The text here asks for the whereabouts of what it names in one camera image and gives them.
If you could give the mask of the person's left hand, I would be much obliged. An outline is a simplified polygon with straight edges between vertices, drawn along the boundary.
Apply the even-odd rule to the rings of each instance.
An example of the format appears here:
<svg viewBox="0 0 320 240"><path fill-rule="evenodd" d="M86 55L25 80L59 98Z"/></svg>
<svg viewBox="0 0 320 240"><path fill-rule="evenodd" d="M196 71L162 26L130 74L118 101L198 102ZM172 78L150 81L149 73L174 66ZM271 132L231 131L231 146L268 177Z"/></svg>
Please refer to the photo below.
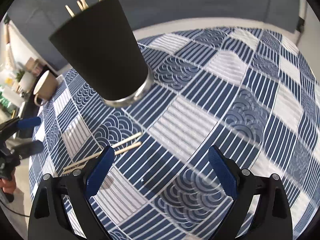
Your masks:
<svg viewBox="0 0 320 240"><path fill-rule="evenodd" d="M16 190L16 179L15 175L12 175L12 180L1 179L0 188L4 193L13 194Z"/></svg>

